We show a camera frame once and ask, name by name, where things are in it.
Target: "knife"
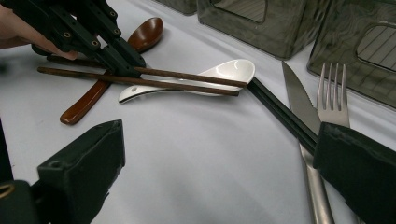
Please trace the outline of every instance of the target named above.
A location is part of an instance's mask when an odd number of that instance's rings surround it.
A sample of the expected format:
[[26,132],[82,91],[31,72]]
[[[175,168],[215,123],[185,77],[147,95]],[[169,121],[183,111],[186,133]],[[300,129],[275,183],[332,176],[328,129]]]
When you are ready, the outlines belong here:
[[[312,106],[311,100],[306,94],[302,83],[291,68],[284,62],[282,62],[282,67],[291,111],[312,132],[318,134],[321,122],[317,110]],[[305,163],[304,174],[309,192],[313,222],[316,224],[334,223],[323,180],[320,173],[313,168],[314,158],[301,144],[300,150]]]

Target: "wooden spoon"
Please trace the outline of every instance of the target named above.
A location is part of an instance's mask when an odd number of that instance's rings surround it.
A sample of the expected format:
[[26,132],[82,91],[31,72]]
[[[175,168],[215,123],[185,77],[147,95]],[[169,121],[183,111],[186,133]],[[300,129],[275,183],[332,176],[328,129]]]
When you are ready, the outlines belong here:
[[[128,43],[138,52],[142,53],[158,43],[163,33],[163,21],[161,18],[151,18],[143,22],[129,37]],[[98,80],[96,83],[60,117],[64,124],[73,125],[79,122],[99,98],[105,93],[110,82]]]

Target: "white tablecloth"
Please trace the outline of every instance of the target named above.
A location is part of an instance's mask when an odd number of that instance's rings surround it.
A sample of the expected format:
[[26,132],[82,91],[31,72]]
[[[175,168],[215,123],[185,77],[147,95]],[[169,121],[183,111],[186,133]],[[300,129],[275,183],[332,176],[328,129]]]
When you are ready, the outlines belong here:
[[[122,36],[151,17],[163,19],[161,42],[143,54],[148,66],[198,74],[233,59],[256,65],[256,77],[289,105],[279,60],[154,1],[109,0]],[[318,77],[308,74],[312,45],[288,65],[314,105]],[[78,124],[59,121],[94,80],[39,74],[53,65],[29,46],[0,50],[0,116],[16,179],[34,184],[36,167],[91,127],[122,119],[126,166],[93,223],[310,223],[298,142],[248,90],[238,97],[167,92],[125,105],[113,84]],[[396,148],[396,113],[348,93],[351,128]],[[354,223],[328,186],[337,223]]]

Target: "plastic container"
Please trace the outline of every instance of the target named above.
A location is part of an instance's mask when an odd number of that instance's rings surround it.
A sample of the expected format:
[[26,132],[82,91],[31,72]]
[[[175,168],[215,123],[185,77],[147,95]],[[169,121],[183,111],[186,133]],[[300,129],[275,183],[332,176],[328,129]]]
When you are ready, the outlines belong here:
[[312,42],[329,0],[199,0],[200,23],[286,60]]
[[308,70],[346,65],[350,89],[396,108],[396,2],[334,0],[318,33]]
[[185,15],[194,14],[197,11],[197,0],[154,0],[169,6]]

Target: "brown chopstick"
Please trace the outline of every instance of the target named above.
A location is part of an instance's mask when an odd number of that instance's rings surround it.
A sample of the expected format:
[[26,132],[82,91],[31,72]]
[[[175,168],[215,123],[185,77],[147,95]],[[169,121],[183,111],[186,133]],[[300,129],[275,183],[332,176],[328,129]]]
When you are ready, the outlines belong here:
[[85,77],[85,78],[95,78],[108,82],[118,82],[122,84],[129,85],[144,85],[144,86],[152,86],[166,89],[174,89],[180,91],[198,91],[205,93],[212,93],[218,95],[230,95],[237,96],[239,91],[227,91],[222,89],[208,88],[208,87],[199,87],[192,85],[184,85],[170,82],[161,82],[155,80],[147,80],[143,78],[135,78],[135,77],[117,77],[117,76],[109,76],[109,75],[100,75],[95,73],[85,73],[71,70],[63,70],[49,67],[38,67],[37,71],[40,73],[45,73],[49,75],[61,76],[61,77]]
[[[94,61],[86,61],[86,60],[81,60],[81,59],[75,59],[74,61],[70,61],[70,60],[67,60],[67,59],[59,57],[59,56],[49,56],[47,59],[50,62],[54,62],[54,63],[73,64],[73,65],[104,68],[100,63],[97,63]],[[192,75],[192,74],[186,74],[186,73],[163,71],[163,70],[152,69],[152,68],[134,67],[134,70],[138,71],[141,74],[152,75],[152,76],[157,76],[157,77],[175,77],[175,78],[182,78],[182,79],[193,80],[193,81],[216,83],[216,84],[226,85],[226,86],[235,86],[235,87],[240,87],[240,88],[245,88],[248,85],[246,82],[243,82],[243,81],[235,81],[235,80],[218,78],[218,77],[205,77],[205,76]]]

